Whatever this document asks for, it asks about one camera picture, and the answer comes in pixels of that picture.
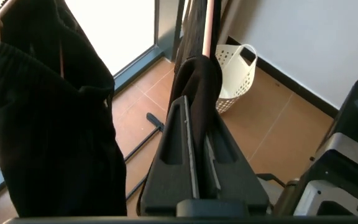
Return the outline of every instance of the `baseboard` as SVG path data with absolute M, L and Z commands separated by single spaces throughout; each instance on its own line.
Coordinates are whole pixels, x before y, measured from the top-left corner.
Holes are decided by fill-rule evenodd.
M 232 37 L 229 37 L 226 43 L 230 45 L 240 45 L 240 43 L 238 43 Z M 255 58 L 255 54 L 246 48 L 242 50 L 241 56 L 250 61 Z M 275 68 L 273 65 L 266 62 L 260 56 L 258 57 L 257 66 L 264 72 L 268 73 L 271 77 L 279 81 L 281 84 L 285 85 L 287 88 L 289 88 L 290 90 L 304 98 L 306 101 L 320 109 L 322 112 L 326 113 L 328 116 L 335 118 L 338 114 L 338 110 L 335 107 L 325 102 L 323 99 L 316 96 L 314 93 L 310 92 L 305 87 L 301 86 L 288 75 L 284 74 L 283 72 Z

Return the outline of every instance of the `tiled floor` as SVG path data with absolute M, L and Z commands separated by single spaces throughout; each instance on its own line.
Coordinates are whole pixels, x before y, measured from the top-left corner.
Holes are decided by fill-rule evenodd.
M 128 155 L 153 130 L 151 112 L 165 122 L 173 80 L 173 64 L 161 59 L 113 101 L 117 141 Z M 223 119 L 256 173 L 271 172 L 283 181 L 299 177 L 332 119 L 257 69 L 254 84 Z M 161 134 L 156 135 L 127 164 L 127 192 L 148 171 Z M 135 216 L 139 191 L 128 202 Z M 16 215 L 7 192 L 0 194 L 0 223 Z

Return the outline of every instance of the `laundry basket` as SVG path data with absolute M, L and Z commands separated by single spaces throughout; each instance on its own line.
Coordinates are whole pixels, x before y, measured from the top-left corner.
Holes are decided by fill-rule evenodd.
M 255 53 L 255 59 L 250 65 L 240 55 L 244 47 L 252 49 Z M 221 114 L 227 111 L 251 87 L 258 55 L 253 46 L 244 44 L 241 46 L 218 45 L 215 56 L 223 73 L 222 90 L 216 102 L 216 109 Z

